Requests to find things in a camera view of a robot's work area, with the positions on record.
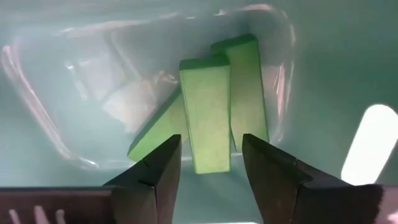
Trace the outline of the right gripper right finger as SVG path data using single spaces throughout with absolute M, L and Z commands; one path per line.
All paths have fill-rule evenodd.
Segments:
M 375 223 L 384 189 L 351 185 L 244 134 L 242 152 L 264 223 Z

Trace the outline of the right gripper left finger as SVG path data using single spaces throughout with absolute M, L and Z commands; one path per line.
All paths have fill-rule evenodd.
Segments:
M 181 152 L 174 134 L 99 187 L 3 187 L 1 223 L 171 223 Z

